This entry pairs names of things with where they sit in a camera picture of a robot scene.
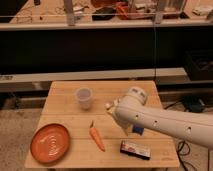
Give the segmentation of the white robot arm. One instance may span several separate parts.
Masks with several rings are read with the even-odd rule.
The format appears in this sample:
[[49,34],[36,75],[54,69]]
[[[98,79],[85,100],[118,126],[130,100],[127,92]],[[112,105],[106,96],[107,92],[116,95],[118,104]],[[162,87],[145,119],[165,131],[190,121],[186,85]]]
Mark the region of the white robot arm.
[[140,87],[131,87],[115,103],[116,122],[148,128],[213,149],[213,115],[146,107],[147,93]]

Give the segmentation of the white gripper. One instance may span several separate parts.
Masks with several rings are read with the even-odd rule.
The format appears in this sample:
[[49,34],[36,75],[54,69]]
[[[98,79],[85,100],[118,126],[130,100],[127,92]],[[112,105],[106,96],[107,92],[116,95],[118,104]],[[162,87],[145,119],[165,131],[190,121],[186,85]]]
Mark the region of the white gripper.
[[128,136],[132,131],[132,125],[122,119],[117,118],[116,123],[121,127],[126,136]]

